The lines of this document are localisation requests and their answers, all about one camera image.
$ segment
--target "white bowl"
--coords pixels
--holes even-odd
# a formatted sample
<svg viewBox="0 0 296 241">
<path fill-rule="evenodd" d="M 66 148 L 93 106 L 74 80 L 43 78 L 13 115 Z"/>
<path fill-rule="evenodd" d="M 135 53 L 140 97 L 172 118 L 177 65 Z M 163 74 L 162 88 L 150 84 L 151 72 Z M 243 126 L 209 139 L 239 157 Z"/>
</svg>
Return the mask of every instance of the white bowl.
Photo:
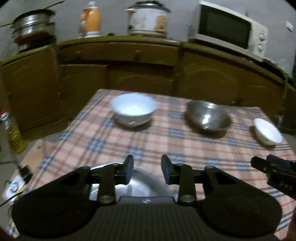
<svg viewBox="0 0 296 241">
<path fill-rule="evenodd" d="M 128 127 L 136 127 L 151 120 L 152 113 L 157 109 L 157 104 L 147 95 L 130 93 L 115 97 L 111 101 L 111 108 L 118 123 Z"/>
<path fill-rule="evenodd" d="M 279 130 L 264 119 L 254 120 L 255 133 L 257 138 L 265 145 L 275 145 L 281 143 L 283 137 Z"/>
</svg>

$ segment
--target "metal pot lid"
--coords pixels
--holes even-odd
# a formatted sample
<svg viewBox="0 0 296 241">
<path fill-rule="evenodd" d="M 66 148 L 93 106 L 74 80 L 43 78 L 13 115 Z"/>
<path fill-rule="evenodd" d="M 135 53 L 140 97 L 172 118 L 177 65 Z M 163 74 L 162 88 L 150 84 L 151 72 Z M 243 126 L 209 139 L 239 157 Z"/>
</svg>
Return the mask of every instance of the metal pot lid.
<svg viewBox="0 0 296 241">
<path fill-rule="evenodd" d="M 16 30 L 13 30 L 12 33 L 22 31 L 25 28 L 32 28 L 32 29 L 35 28 L 35 29 L 37 29 L 39 27 L 43 27 L 43 26 L 47 27 L 47 26 L 52 26 L 52 25 L 55 25 L 55 22 L 52 22 L 52 23 L 31 23 L 31 24 L 23 25 L 23 26 L 19 27 Z"/>
<path fill-rule="evenodd" d="M 141 1 L 141 2 L 136 2 L 134 5 L 128 7 L 129 8 L 156 8 L 156 9 L 161 9 L 167 12 L 171 12 L 167 7 L 165 7 L 163 4 L 161 4 L 158 1 Z"/>
<path fill-rule="evenodd" d="M 39 9 L 39 10 L 33 10 L 33 11 L 29 11 L 26 13 L 21 14 L 20 16 L 18 16 L 17 18 L 14 19 L 12 24 L 15 24 L 17 21 L 19 21 L 22 18 L 31 16 L 31 15 L 36 15 L 39 13 L 45 13 L 48 15 L 49 18 L 53 17 L 55 15 L 55 11 L 49 10 L 49 9 Z"/>
</svg>

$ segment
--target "pot handle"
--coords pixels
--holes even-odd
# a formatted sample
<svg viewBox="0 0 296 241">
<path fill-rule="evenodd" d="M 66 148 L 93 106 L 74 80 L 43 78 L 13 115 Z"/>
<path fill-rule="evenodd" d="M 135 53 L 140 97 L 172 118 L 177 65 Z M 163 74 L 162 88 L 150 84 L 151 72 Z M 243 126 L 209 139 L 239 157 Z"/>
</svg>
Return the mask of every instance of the pot handle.
<svg viewBox="0 0 296 241">
<path fill-rule="evenodd" d="M 129 12 L 129 13 L 134 13 L 137 11 L 137 9 L 134 9 L 134 8 L 128 8 L 126 9 L 125 11 Z"/>
</svg>

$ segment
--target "electrical cable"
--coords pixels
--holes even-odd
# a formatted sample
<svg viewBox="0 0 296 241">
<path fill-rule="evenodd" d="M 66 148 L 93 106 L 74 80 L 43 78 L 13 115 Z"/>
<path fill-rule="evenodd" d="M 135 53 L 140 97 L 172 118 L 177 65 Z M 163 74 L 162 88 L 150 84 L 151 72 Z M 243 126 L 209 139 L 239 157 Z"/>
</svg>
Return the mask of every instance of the electrical cable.
<svg viewBox="0 0 296 241">
<path fill-rule="evenodd" d="M 5 204 L 7 204 L 11 199 L 17 197 L 18 195 L 22 194 L 23 192 L 19 192 L 15 195 L 13 195 L 12 197 L 10 197 L 9 199 L 7 199 L 5 202 L 3 202 L 2 204 L 0 204 L 0 207 L 4 206 Z"/>
<path fill-rule="evenodd" d="M 8 208 L 7 210 L 7 217 L 11 218 L 11 209 L 12 209 L 13 204 Z"/>
<path fill-rule="evenodd" d="M 17 169 L 18 169 L 18 171 L 19 171 L 22 179 L 27 184 L 31 180 L 31 178 L 33 176 L 33 174 L 30 171 L 29 166 L 26 165 L 26 166 L 24 166 L 22 168 L 20 166 L 19 162 L 18 162 L 18 159 L 16 158 L 16 155 L 10 153 L 10 156 L 11 156 L 12 161 L 0 161 L 0 165 L 5 165 L 5 164 L 14 164 L 14 165 L 16 165 L 16 167 L 17 167 Z"/>
</svg>

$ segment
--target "cabinet door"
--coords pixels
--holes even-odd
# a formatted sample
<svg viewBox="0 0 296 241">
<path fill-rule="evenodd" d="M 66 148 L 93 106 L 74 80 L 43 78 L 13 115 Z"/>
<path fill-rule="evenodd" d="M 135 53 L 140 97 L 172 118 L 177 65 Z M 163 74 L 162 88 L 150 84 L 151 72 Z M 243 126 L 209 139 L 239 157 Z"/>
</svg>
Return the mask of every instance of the cabinet door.
<svg viewBox="0 0 296 241">
<path fill-rule="evenodd" d="M 2 67 L 10 111 L 21 132 L 62 119 L 56 72 L 55 57 L 51 51 Z"/>
<path fill-rule="evenodd" d="M 98 89 L 106 88 L 106 65 L 71 64 L 60 69 L 61 104 L 72 120 Z"/>
<path fill-rule="evenodd" d="M 108 66 L 108 88 L 171 95 L 173 67 L 122 63 Z"/>
<path fill-rule="evenodd" d="M 253 71 L 246 71 L 240 94 L 242 106 L 257 106 L 269 117 L 283 107 L 284 85 Z"/>
<path fill-rule="evenodd" d="M 286 133 L 296 134 L 296 89 L 288 86 L 285 99 L 284 119 L 281 127 Z"/>
<path fill-rule="evenodd" d="M 184 53 L 176 95 L 215 104 L 235 104 L 245 70 L 199 53 Z"/>
<path fill-rule="evenodd" d="M 9 100 L 7 92 L 3 84 L 2 76 L 0 75 L 0 109 L 10 112 Z"/>
</svg>

